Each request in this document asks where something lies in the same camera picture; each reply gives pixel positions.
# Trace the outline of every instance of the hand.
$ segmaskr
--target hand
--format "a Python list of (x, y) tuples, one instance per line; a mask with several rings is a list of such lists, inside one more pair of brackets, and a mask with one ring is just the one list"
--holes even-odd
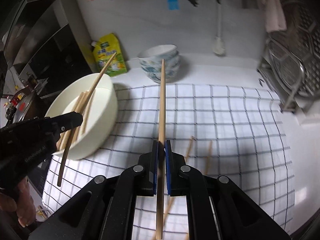
[(22, 227), (28, 226), (36, 219), (36, 208), (30, 196), (29, 183), (24, 178), (19, 184), (20, 191), (18, 203), (11, 197), (0, 194), (0, 209), (3, 211), (17, 212), (18, 221)]

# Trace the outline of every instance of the metal rack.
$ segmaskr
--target metal rack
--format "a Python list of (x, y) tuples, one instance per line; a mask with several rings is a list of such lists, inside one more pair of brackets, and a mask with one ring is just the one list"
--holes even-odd
[(286, 0), (282, 6), (287, 30), (270, 33), (266, 42), (272, 73), (262, 66), (258, 70), (274, 88), (280, 85), (277, 92), (283, 90), (281, 109), (294, 112), (297, 98), (306, 100), (308, 108), (320, 98), (320, 26), (302, 0)]

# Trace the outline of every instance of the blue patterned bowl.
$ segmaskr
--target blue patterned bowl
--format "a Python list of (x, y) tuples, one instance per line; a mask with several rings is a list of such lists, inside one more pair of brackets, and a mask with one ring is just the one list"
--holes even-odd
[(165, 80), (170, 82), (180, 66), (180, 55), (177, 46), (159, 45), (138, 54), (141, 68), (153, 81), (160, 83), (162, 59), (165, 60)]

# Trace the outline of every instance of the wooden chopstick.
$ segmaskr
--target wooden chopstick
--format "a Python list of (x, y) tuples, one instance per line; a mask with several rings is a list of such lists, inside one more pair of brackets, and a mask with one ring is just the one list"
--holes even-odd
[(165, 62), (162, 60), (160, 82), (159, 112), (159, 152), (157, 175), (157, 206), (156, 206), (156, 239), (163, 237), (163, 206), (164, 206), (164, 144), (165, 144)]
[(185, 158), (186, 164), (187, 164), (187, 162), (189, 160), (189, 155), (190, 155), (190, 152), (191, 152), (191, 149), (192, 149), (192, 144), (193, 144), (194, 139), (195, 138), (193, 136), (191, 136), (190, 139), (189, 139), (188, 150), (187, 150), (187, 154), (186, 154), (186, 158)]
[[(77, 99), (77, 102), (75, 104), (73, 111), (77, 112), (79, 110), (79, 105), (80, 105), (83, 97), (84, 97), (84, 92), (81, 92), (78, 99)], [(60, 143), (60, 148), (59, 148), (60, 151), (66, 147), (69, 135), (70, 135), (70, 130), (64, 132), (64, 135), (63, 135), (61, 143)]]
[[(186, 154), (186, 164), (189, 160), (189, 155), (190, 155), (190, 151), (192, 149), (192, 144), (193, 144), (193, 140), (195, 138), (193, 136), (190, 137), (189, 139), (189, 145), (188, 145), (188, 149), (187, 149), (187, 154)], [(168, 214), (170, 213), (170, 210), (171, 210), (171, 207), (173, 205), (173, 202), (174, 202), (174, 197), (169, 197), (169, 201), (168, 201), (168, 205), (167, 205), (167, 209), (165, 210), (165, 213), (164, 213), (164, 216), (163, 216), (163, 225), (165, 225), (166, 221), (167, 221), (167, 218), (168, 218)], [(153, 235), (153, 238), (152, 240), (156, 240), (156, 233)]]
[[(85, 101), (87, 96), (88, 96), (88, 91), (84, 92), (84, 97), (83, 97), (81, 103), (83, 103)], [(74, 143), (77, 140), (80, 127), (81, 127), (81, 125), (76, 128), (75, 135), (73, 136), (73, 139), (72, 139), (72, 143)]]
[(87, 122), (88, 122), (88, 118), (89, 118), (89, 114), (90, 114), (90, 109), (91, 109), (91, 105), (92, 105), (92, 101), (93, 101), (93, 98), (94, 98), (94, 94), (95, 94), (95, 90), (93, 91), (93, 94), (90, 98), (90, 101), (84, 111), (84, 117), (83, 117), (83, 123), (81, 125), (81, 134), (84, 134), (85, 132), (85, 129), (87, 128)]
[[(209, 167), (210, 167), (210, 157), (212, 155), (212, 141), (209, 143), (209, 150), (208, 150), (208, 155), (207, 155), (207, 160), (206, 160), (206, 165), (205, 165), (205, 170), (204, 170), (204, 175), (208, 174)], [(187, 233), (185, 240), (189, 239), (189, 233)]]
[[(84, 109), (86, 108), (94, 90), (96, 89), (100, 79), (102, 78), (104, 72), (107, 70), (108, 66), (110, 65), (110, 63), (112, 62), (112, 60), (114, 59), (114, 57), (116, 56), (116, 52), (111, 56), (111, 58), (108, 60), (108, 62), (105, 64), (105, 66), (103, 67), (103, 69), (100, 71), (99, 75), (97, 76), (96, 80), (93, 82), (92, 86), (90, 87), (89, 89), (89, 92), (88, 92), (88, 95), (87, 97), (85, 98), (84, 102), (82, 103), (81, 107), (80, 107), (80, 110), (79, 110), (79, 114), (83, 114), (84, 112)], [(72, 139), (73, 139), (73, 136), (75, 135), (75, 132), (76, 132), (76, 128), (73, 128), (71, 129), (70, 131), (70, 135), (68, 137), (68, 141), (67, 141), (67, 144), (66, 144), (66, 147), (64, 149), (64, 152), (63, 152), (63, 156), (62, 156), (62, 160), (61, 160), (61, 164), (60, 164), (60, 170), (59, 170), (59, 175), (58, 175), (58, 182), (57, 182), (57, 186), (58, 187), (61, 187), (61, 182), (62, 182), (62, 176), (63, 176), (63, 171), (64, 171), (64, 166), (66, 165), (66, 160), (67, 160), (67, 157), (68, 157), (68, 152), (69, 152), (69, 149), (70, 149), (70, 146), (71, 146), (71, 143), (72, 143)]]
[[(77, 100), (76, 100), (76, 103), (74, 104), (74, 106), (72, 107), (72, 109), (71, 109), (70, 112), (74, 112), (74, 111), (76, 110), (76, 107), (77, 107), (77, 105), (79, 104), (80, 99), (81, 99), (80, 95), (78, 96), (78, 98), (77, 98)], [(57, 151), (61, 151), (61, 150), (62, 150), (62, 148), (60, 147), (60, 145), (61, 145), (61, 142), (62, 142), (65, 134), (66, 134), (66, 132), (63, 132), (63, 133), (60, 135), (60, 139), (59, 139), (59, 141), (57, 142)]]
[[(85, 99), (87, 93), (88, 93), (88, 92), (81, 92), (80, 100), (79, 100), (79, 103), (78, 103), (77, 106), (76, 106), (75, 112), (77, 112), (77, 113), (79, 112), (80, 107), (81, 107), (81, 104), (84, 102), (84, 99)], [(69, 130), (69, 131), (66, 131), (66, 134), (65, 134), (65, 136), (63, 137), (63, 140), (62, 140), (61, 145), (60, 145), (61, 150), (63, 150), (63, 149), (66, 148), (66, 145), (67, 145), (67, 142), (68, 142), (68, 138), (69, 138), (69, 136), (70, 136), (70, 132), (71, 132), (70, 130)]]

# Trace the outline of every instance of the white tablecloth with grid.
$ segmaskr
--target white tablecloth with grid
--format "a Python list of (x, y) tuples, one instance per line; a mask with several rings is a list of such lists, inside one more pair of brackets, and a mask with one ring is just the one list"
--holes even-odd
[[(138, 163), (157, 139), (159, 85), (117, 90), (116, 125), (95, 154), (67, 160), (57, 187), (61, 158), (54, 156), (43, 204), (56, 211), (97, 175), (113, 177)], [(188, 164), (204, 172), (209, 141), (208, 176), (227, 175), (285, 231), (290, 231), (294, 189), (290, 147), (279, 118), (279, 98), (267, 90), (169, 84), (166, 86), (166, 138), (172, 151), (186, 154)], [(132, 239), (151, 239), (156, 228), (156, 198), (138, 197)], [(188, 231), (185, 197), (175, 199), (164, 227), (164, 239), (181, 239)]]

